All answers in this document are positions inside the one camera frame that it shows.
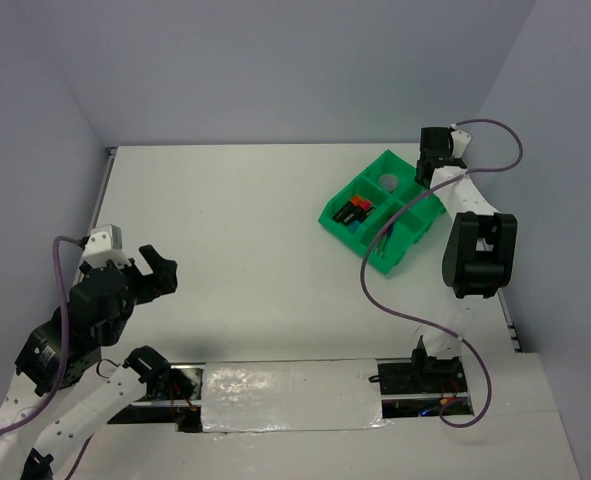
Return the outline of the blue gel pen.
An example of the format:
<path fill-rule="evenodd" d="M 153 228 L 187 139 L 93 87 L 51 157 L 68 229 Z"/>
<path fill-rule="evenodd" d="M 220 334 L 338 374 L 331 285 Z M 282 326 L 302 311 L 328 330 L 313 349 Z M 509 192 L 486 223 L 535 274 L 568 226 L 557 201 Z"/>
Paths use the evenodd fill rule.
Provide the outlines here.
<path fill-rule="evenodd" d="M 394 231 L 394 226 L 393 226 L 393 225 L 391 225 L 391 226 L 390 226 L 390 227 L 387 229 L 387 231 L 386 231 L 386 234 L 388 235 L 388 238 L 387 238 L 387 242 L 386 242 L 385 249 L 384 249 L 384 251 L 383 251 L 383 255 L 382 255 L 380 258 L 383 258 L 383 257 L 384 257 L 384 255 L 385 255 L 385 251 L 386 251 L 386 248 L 387 248 L 387 246 L 388 246 L 388 243 L 389 243 L 389 240 L 390 240 L 390 238 L 391 238 L 391 236 L 392 236 L 392 233 L 393 233 L 393 231 Z"/>

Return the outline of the blue-capped black highlighter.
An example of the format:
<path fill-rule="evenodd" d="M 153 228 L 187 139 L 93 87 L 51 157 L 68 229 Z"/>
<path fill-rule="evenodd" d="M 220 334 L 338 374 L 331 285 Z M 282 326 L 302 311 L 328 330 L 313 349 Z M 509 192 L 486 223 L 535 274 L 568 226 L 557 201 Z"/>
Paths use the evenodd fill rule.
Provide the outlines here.
<path fill-rule="evenodd" d="M 348 229 L 351 233 L 357 234 L 358 232 L 364 232 L 370 226 L 370 222 L 368 220 L 364 221 L 353 221 L 349 226 Z"/>

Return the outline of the clear jar of paper clips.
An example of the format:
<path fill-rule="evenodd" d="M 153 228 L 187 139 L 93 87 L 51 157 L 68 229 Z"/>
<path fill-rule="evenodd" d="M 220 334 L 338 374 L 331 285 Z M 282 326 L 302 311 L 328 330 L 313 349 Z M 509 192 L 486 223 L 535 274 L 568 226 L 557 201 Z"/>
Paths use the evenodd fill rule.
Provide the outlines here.
<path fill-rule="evenodd" d="M 382 174 L 378 179 L 378 185 L 384 191 L 393 193 L 399 186 L 399 178 L 390 173 Z"/>

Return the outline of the pink-capped black highlighter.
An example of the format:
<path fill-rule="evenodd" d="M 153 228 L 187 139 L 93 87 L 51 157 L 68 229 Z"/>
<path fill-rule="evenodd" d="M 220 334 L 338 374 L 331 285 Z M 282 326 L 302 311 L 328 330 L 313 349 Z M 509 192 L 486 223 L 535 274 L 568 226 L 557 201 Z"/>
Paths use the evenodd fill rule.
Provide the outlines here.
<path fill-rule="evenodd" d="M 342 220 L 342 224 L 349 226 L 354 222 L 361 223 L 372 209 L 372 202 L 370 200 L 363 200 Z"/>

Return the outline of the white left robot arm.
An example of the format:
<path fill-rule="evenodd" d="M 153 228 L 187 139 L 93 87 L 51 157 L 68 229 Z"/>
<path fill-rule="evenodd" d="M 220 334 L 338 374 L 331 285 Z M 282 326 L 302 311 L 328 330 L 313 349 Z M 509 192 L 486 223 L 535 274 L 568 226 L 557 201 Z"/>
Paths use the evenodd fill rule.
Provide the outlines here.
<path fill-rule="evenodd" d="M 100 362 L 102 348 L 118 342 L 135 307 L 176 291 L 176 261 L 151 245 L 139 252 L 148 274 L 116 255 L 97 266 L 84 260 L 80 282 L 60 292 L 51 319 L 29 335 L 0 406 L 0 479 L 52 478 L 130 403 L 143 396 L 160 398 L 170 389 L 170 363 L 142 346 L 88 397 L 65 414 L 56 413 L 85 372 Z"/>

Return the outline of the orange-capped black highlighter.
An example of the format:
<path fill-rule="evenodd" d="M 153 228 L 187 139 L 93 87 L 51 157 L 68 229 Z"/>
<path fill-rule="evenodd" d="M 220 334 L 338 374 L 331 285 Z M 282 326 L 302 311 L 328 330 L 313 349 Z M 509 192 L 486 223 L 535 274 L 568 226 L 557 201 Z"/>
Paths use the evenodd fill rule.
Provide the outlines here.
<path fill-rule="evenodd" d="M 354 195 L 349 201 L 347 201 L 332 217 L 335 222 L 343 222 L 362 202 L 362 197 Z"/>

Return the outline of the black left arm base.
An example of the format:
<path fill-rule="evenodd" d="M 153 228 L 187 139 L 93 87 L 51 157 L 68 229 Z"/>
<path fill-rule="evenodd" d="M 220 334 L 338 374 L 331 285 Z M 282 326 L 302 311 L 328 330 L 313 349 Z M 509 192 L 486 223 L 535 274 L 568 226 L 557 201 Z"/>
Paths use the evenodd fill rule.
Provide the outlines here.
<path fill-rule="evenodd" d="M 203 431 L 204 365 L 171 364 L 150 346 L 134 349 L 125 363 L 143 378 L 145 390 L 108 424 L 169 424 L 182 433 Z"/>

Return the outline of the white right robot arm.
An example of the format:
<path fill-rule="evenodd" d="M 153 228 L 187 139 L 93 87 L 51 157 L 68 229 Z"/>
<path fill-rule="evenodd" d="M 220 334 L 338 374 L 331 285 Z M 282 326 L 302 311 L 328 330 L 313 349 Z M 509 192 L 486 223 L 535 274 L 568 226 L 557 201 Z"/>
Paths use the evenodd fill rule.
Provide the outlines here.
<path fill-rule="evenodd" d="M 471 136 L 455 127 L 424 127 L 420 134 L 415 181 L 435 192 L 452 220 L 442 259 L 442 279 L 454 300 L 439 329 L 429 329 L 413 351 L 411 383 L 432 391 L 460 365 L 462 341 L 481 307 L 506 286 L 512 275 L 517 220 L 503 214 L 481 194 L 463 154 Z"/>

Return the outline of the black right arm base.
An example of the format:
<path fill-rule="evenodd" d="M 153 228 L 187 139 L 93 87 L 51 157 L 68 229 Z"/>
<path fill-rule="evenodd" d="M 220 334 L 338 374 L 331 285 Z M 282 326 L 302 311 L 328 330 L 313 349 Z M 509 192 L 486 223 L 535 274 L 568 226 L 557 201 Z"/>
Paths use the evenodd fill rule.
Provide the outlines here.
<path fill-rule="evenodd" d="M 368 378 L 379 386 L 386 419 L 472 415 L 461 359 L 437 359 L 426 352 L 423 339 L 404 360 L 378 360 Z"/>

